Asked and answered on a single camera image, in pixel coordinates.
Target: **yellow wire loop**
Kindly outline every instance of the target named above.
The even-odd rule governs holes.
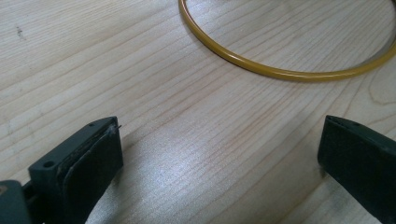
[[[259,75],[263,75],[266,77],[274,77],[279,79],[293,80],[293,81],[332,81],[338,80],[348,77],[355,77],[371,71],[378,66],[386,63],[396,54],[396,40],[393,40],[388,51],[377,57],[376,59],[364,63],[357,67],[348,68],[345,70],[334,71],[334,72],[298,72],[298,71],[290,71],[284,70],[280,68],[274,68],[267,65],[263,65],[260,63],[255,63],[247,58],[242,57],[241,55],[235,54],[216,41],[211,39],[194,21],[192,18],[186,4],[186,0],[178,0],[178,6],[180,9],[181,16],[184,21],[187,23],[191,31],[195,34],[195,36],[209,49],[218,54],[223,59],[229,61],[230,63],[234,63],[242,68],[247,69],[248,71],[257,73]]]

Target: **light wood surface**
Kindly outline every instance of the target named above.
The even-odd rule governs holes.
[[[362,63],[394,35],[389,0],[189,0],[220,44],[300,71]],[[0,178],[117,116],[125,166],[88,223],[377,223],[321,174],[325,115],[396,139],[396,59],[297,83],[223,61],[177,1],[0,1]]]

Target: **dark green plastic piece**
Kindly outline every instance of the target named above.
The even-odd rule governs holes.
[[[122,165],[117,118],[92,122],[32,164],[23,187],[0,182],[0,224],[83,224]]]
[[[396,142],[357,122],[327,116],[318,162],[368,212],[396,223]]]

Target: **clamp jaw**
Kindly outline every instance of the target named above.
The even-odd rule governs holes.
[[[117,118],[92,122],[32,164],[23,187],[0,182],[0,223],[85,223],[122,165]]]
[[[396,142],[357,122],[328,116],[318,162],[382,223],[396,223]]]

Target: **yellow ring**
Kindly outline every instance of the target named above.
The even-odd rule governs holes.
[[[358,67],[348,68],[345,70],[334,71],[334,72],[298,72],[298,71],[289,71],[280,68],[274,68],[270,66],[266,66],[260,63],[255,63],[247,58],[242,57],[241,55],[235,54],[216,41],[211,39],[201,28],[197,25],[197,23],[192,18],[189,10],[187,9],[186,0],[178,0],[178,6],[180,9],[181,16],[184,21],[187,23],[191,31],[195,34],[195,36],[209,49],[218,54],[223,59],[229,61],[230,63],[234,63],[242,68],[247,69],[248,71],[257,73],[259,75],[263,75],[266,77],[274,77],[279,79],[293,80],[293,81],[332,81],[339,80],[348,77],[355,77],[371,71],[378,66],[386,63],[396,54],[396,41],[393,40],[390,48],[387,52],[382,54],[380,57],[365,63]]]

